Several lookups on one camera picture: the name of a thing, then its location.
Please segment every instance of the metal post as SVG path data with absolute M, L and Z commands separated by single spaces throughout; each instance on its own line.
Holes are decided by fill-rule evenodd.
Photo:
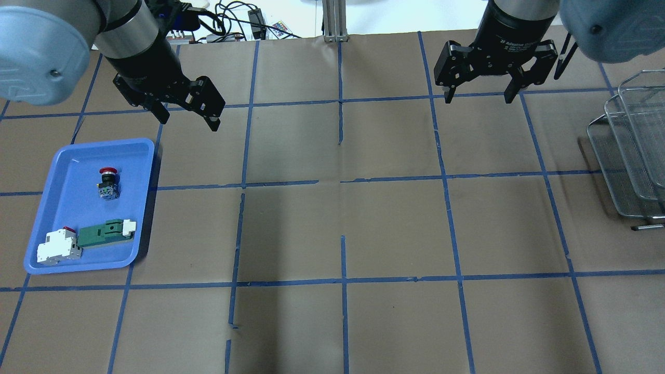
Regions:
M 346 0 L 323 0 L 323 40 L 326 43 L 348 41 Z

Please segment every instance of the robotic arm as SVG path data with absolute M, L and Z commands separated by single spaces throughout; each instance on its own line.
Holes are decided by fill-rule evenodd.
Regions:
M 510 74 L 503 93 L 506 103 L 521 89 L 542 85 L 557 62 L 554 42 L 542 41 L 557 11 L 576 42 L 566 62 L 557 65 L 555 79 L 577 47 L 605 63 L 665 47 L 663 0 L 489 0 L 475 41 L 468 47 L 448 41 L 434 66 L 435 83 L 443 86 L 446 103 L 459 85 L 480 75 Z M 525 70 L 523 65 L 532 58 L 535 62 Z
M 177 104 L 216 131 L 224 99 L 208 77 L 185 77 L 165 39 L 176 21 L 197 29 L 201 12 L 174 0 L 151 7 L 144 0 L 0 0 L 0 96 L 62 102 L 85 72 L 94 42 L 118 71 L 113 83 L 129 104 L 161 123 L 169 118 L 162 103 Z

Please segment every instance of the grid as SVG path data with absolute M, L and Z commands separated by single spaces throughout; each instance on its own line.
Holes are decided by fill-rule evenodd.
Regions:
M 602 64 L 598 64 L 600 71 L 603 74 L 603 77 L 607 83 L 607 87 L 598 88 L 598 89 L 567 89 L 567 90 L 545 90 L 545 91 L 525 91 L 519 94 L 521 101 L 521 106 L 524 111 L 526 121 L 529 125 L 529 132 L 533 141 L 533 147 L 535 148 L 538 162 L 540 165 L 540 170 L 534 170 L 531 172 L 503 172 L 503 173 L 491 173 L 491 174 L 448 174 L 446 172 L 446 166 L 444 163 L 444 157 L 442 156 L 442 145 L 439 137 L 439 128 L 438 128 L 438 118 L 437 112 L 434 105 L 435 98 L 443 98 L 442 94 L 434 94 L 432 82 L 429 75 L 430 63 L 427 60 L 425 53 L 425 46 L 423 42 L 422 34 L 418 33 L 418 40 L 420 42 L 420 50 L 422 53 L 422 62 L 423 69 L 426 74 L 427 86 L 428 86 L 428 95 L 420 96 L 397 96 L 397 97 L 383 97 L 383 98 L 344 98 L 343 96 L 343 84 L 342 84 L 342 45 L 338 44 L 337 53 L 338 53 L 338 100 L 316 100 L 316 101 L 298 101 L 298 102 L 272 102 L 272 103 L 254 103 L 254 90 L 256 83 L 256 74 L 257 74 L 257 60 L 259 57 L 259 44 L 256 42 L 253 55 L 253 70 L 251 76 L 251 90 L 249 96 L 248 104 L 233 104 L 228 105 L 227 108 L 248 108 L 247 115 L 247 125 L 246 125 L 246 134 L 245 134 L 245 144 L 244 144 L 244 156 L 243 156 L 243 166 L 242 166 L 242 179 L 240 184 L 207 184 L 207 185 L 183 185 L 183 186 L 159 186 L 156 184 L 151 184 L 153 186 L 151 191 L 166 191 L 166 190 L 195 190 L 195 189 L 220 189 L 220 188 L 241 188 L 243 193 L 241 194 L 241 199 L 239 202 L 239 212 L 237 219 L 237 235 L 236 235 L 236 246 L 235 246 L 235 257 L 233 265 L 233 279 L 229 282 L 213 282 L 213 283 L 169 283 L 169 284 L 132 284 L 132 274 L 134 271 L 134 264 L 129 266 L 126 281 L 124 285 L 82 285 L 82 286 L 29 286 L 30 275 L 27 274 L 23 282 L 22 287 L 0 287 L 0 292 L 18 292 L 19 298 L 15 307 L 15 311 L 9 326 L 9 330 L 4 339 L 2 352 L 0 353 L 0 365 L 5 358 L 7 347 L 10 344 L 12 332 L 16 324 L 16 320 L 21 312 L 21 305 L 23 298 L 26 293 L 33 291 L 83 291 L 83 290 L 106 290 L 106 289 L 116 289 L 122 290 L 122 303 L 120 305 L 120 313 L 118 314 L 118 320 L 116 324 L 116 330 L 114 334 L 112 351 L 110 354 L 110 360 L 108 364 L 108 373 L 113 372 L 114 361 L 116 355 L 116 349 L 118 346 L 118 340 L 120 337 L 120 332 L 122 330 L 124 310 L 127 304 L 128 294 L 130 290 L 134 289 L 186 289 L 186 288 L 228 288 L 231 290 L 231 299 L 229 306 L 229 320 L 228 324 L 232 328 L 237 329 L 234 325 L 234 315 L 235 315 L 235 298 L 237 289 L 239 287 L 291 287 L 298 285 L 319 285 L 319 284 L 340 284 L 342 287 L 342 315 L 343 315 L 343 347 L 344 347 L 344 372 L 350 373 L 349 366 L 349 348 L 348 348 L 348 300 L 347 300 L 347 285 L 352 283 L 398 283 L 398 282 L 456 282 L 458 286 L 458 293 L 460 299 L 460 314 L 462 317 L 465 345 L 467 351 L 467 358 L 469 363 L 469 370 L 471 373 L 475 373 L 475 364 L 473 359 L 473 342 L 471 341 L 470 329 L 473 326 L 469 326 L 469 319 L 467 317 L 466 309 L 466 299 L 464 294 L 464 284 L 467 281 L 477 281 L 477 280 L 522 280 L 522 279 L 537 279 L 537 278 L 567 278 L 571 280 L 573 289 L 575 291 L 575 297 L 577 299 L 577 304 L 579 307 L 579 313 L 583 322 L 585 334 L 587 337 L 587 342 L 589 345 L 589 350 L 593 358 L 593 363 L 597 373 L 602 373 L 601 362 L 599 361 L 598 354 L 596 352 L 596 347 L 594 344 L 593 334 L 589 327 L 589 322 L 587 320 L 587 314 L 585 311 L 584 301 L 582 299 L 578 279 L 587 278 L 587 277 L 608 277 L 608 276 L 645 276 L 645 275 L 656 275 L 656 274 L 665 274 L 665 269 L 656 269 L 656 270 L 618 270 L 618 271 L 597 271 L 597 272 L 578 272 L 575 270 L 572 260 L 569 256 L 568 245 L 566 241 L 566 236 L 564 232 L 563 225 L 561 223 L 561 218 L 559 217 L 559 210 L 557 208 L 557 202 L 552 191 L 551 183 L 549 180 L 550 176 L 562 176 L 562 175 L 581 175 L 581 174 L 598 174 L 599 170 L 547 170 L 545 162 L 543 160 L 543 155 L 539 146 L 536 132 L 533 128 L 533 123 L 529 114 L 529 108 L 525 100 L 526 95 L 532 94 L 547 94 L 547 93 L 585 93 L 585 92 L 604 92 L 609 91 L 610 94 L 614 94 L 614 89 L 610 84 L 610 80 L 605 72 L 605 69 Z M 76 128 L 72 134 L 71 143 L 73 144 L 76 140 L 76 136 L 82 126 L 82 122 L 85 116 L 96 116 L 96 115 L 106 115 L 106 114 L 122 114 L 122 113 L 136 113 L 143 112 L 142 110 L 117 110 L 117 111 L 105 111 L 105 112 L 87 112 L 86 106 L 94 86 L 95 79 L 101 64 L 101 56 L 96 62 L 96 67 L 92 80 L 90 82 L 87 94 L 85 97 L 84 104 L 80 112 L 70 112 L 64 114 L 42 114 L 42 115 L 17 115 L 17 116 L 5 116 L 9 102 L 3 107 L 2 113 L 0 114 L 0 121 L 3 119 L 20 119 L 20 118 L 42 118 L 42 117 L 55 117 L 55 116 L 71 116 L 78 117 Z M 492 92 L 492 93 L 467 93 L 467 94 L 458 94 L 456 96 L 501 96 L 501 92 Z M 340 254 L 341 254 L 341 277 L 340 278 L 329 278 L 329 279 L 306 279 L 306 280 L 292 280 L 292 281 L 238 281 L 238 268 L 239 268 L 239 259 L 241 255 L 242 243 L 242 229 L 243 229 L 243 214 L 245 209 L 245 193 L 244 191 L 248 188 L 261 188 L 266 186 L 298 186 L 298 185 L 311 185 L 319 183 L 318 180 L 294 180 L 288 182 L 258 182 L 258 183 L 248 183 L 247 182 L 247 160 L 249 154 L 249 141 L 251 138 L 251 126 L 252 126 L 252 111 L 255 107 L 260 106 L 292 106 L 292 105 L 316 105 L 316 104 L 329 104 L 329 103 L 338 103 L 338 113 L 339 113 L 339 144 L 342 144 L 344 140 L 344 104 L 348 102 L 376 102 L 376 101 L 391 101 L 391 100 L 419 100 L 419 99 L 428 99 L 430 102 L 430 109 L 432 115 L 432 122 L 434 125 L 433 131 L 436 140 L 436 148 L 438 153 L 438 162 L 440 166 L 440 174 L 437 175 L 423 175 L 423 176 L 404 176 L 404 177 L 375 177 L 375 178 L 357 178 L 354 180 L 341 180 L 341 184 L 352 184 L 352 183 L 381 183 L 381 182 L 394 182 L 394 181 L 409 181 L 409 180 L 441 180 L 444 187 L 444 200 L 446 203 L 446 214 L 448 216 L 450 237 L 452 240 L 453 248 L 453 257 L 455 264 L 455 275 L 454 276 L 426 276 L 426 277 L 380 277 L 380 278 L 348 278 L 346 271 L 346 238 L 344 235 L 340 238 Z M 181 108 L 168 108 L 169 111 L 179 111 L 183 110 Z M 159 148 L 159 143 L 162 135 L 163 125 L 159 126 L 158 135 L 157 135 L 157 147 Z M 556 221 L 559 240 L 563 247 L 565 257 L 567 259 L 567 272 L 555 272 L 555 273 L 537 273 L 537 274 L 463 274 L 460 266 L 460 255 L 458 253 L 457 239 L 456 239 L 456 229 L 455 229 L 455 220 L 454 220 L 454 211 L 450 202 L 449 195 L 449 186 L 448 181 L 452 179 L 468 179 L 468 178 L 510 178 L 517 176 L 541 176 L 545 183 L 552 215 Z M 4 196 L 38 196 L 41 195 L 40 191 L 18 191 L 18 192 L 0 192 L 0 198 Z M 233 348 L 233 341 L 229 339 L 225 344 L 225 372 L 229 371 L 229 362 L 231 359 L 231 350 Z

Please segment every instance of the white circuit breaker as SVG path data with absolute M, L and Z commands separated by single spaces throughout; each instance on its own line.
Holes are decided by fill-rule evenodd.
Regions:
M 61 260 L 74 260 L 81 257 L 81 248 L 77 244 L 76 232 L 70 228 L 46 234 L 46 242 L 37 246 L 37 262 L 55 265 Z

